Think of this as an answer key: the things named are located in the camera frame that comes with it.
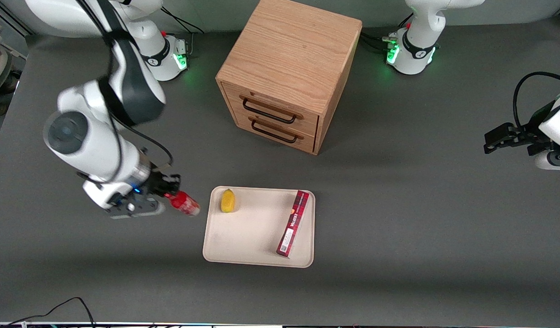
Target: yellow lemon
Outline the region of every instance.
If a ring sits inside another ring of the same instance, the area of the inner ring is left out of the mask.
[[[236,195],[231,191],[231,189],[227,189],[223,192],[223,197],[221,197],[221,210],[224,213],[233,212],[234,207],[236,206]]]

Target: white wall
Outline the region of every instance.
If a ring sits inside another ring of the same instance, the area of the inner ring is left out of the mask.
[[[358,18],[365,27],[398,24],[411,10],[403,0],[297,0],[332,12]],[[239,31],[247,22],[258,0],[164,0],[173,14],[205,31]],[[24,0],[7,0],[7,7],[37,33],[65,35],[45,25],[28,10]],[[447,10],[449,25],[527,23],[550,17],[560,8],[560,0],[486,0],[471,9]],[[182,28],[162,12],[151,19],[165,31]]]

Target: gray tabletop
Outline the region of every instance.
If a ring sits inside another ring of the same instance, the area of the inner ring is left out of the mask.
[[[139,127],[171,149],[167,173],[202,213],[132,220],[109,219],[41,137],[57,94],[98,77],[107,51],[34,40],[0,135],[0,321],[80,296],[113,322],[560,327],[560,172],[538,170],[525,148],[482,147],[512,121],[521,77],[560,73],[560,18],[448,27],[415,77],[359,46],[319,156],[233,124],[215,74],[237,35],[197,36],[190,70],[162,83],[164,114]],[[559,92],[529,81],[522,121]],[[218,185],[313,191],[313,265],[205,261]],[[47,320],[87,317],[68,304]]]

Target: wooden cabinet top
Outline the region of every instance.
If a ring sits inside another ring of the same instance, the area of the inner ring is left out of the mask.
[[[297,2],[261,0],[217,79],[323,115],[361,27]]]

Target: drawer handle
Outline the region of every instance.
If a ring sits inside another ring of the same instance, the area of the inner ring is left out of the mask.
[[[244,98],[244,102],[243,102],[244,108],[246,110],[249,110],[252,113],[256,113],[256,114],[265,116],[266,118],[271,118],[272,120],[280,121],[280,122],[285,123],[285,124],[292,124],[294,122],[294,120],[296,120],[296,114],[292,115],[291,120],[286,120],[285,118],[278,118],[278,116],[268,114],[266,112],[262,112],[261,110],[257,110],[256,108],[252,108],[250,106],[247,106],[247,102],[248,102],[248,99]]]
[[[255,127],[255,123],[257,123],[256,120],[251,121],[251,128],[252,128],[252,129],[254,129],[255,131],[257,131],[257,132],[259,132],[259,133],[263,133],[263,134],[265,134],[265,135],[269,135],[270,137],[274,137],[274,138],[276,138],[276,139],[282,140],[282,141],[284,141],[285,143],[293,144],[293,143],[295,143],[296,140],[298,139],[298,136],[297,136],[297,135],[294,135],[294,138],[293,138],[293,139],[286,139],[286,138],[284,138],[284,137],[280,137],[279,135],[275,135],[275,134],[273,134],[273,133],[271,133],[271,132],[267,132],[267,131],[264,130],[264,129],[256,128],[256,127]]]

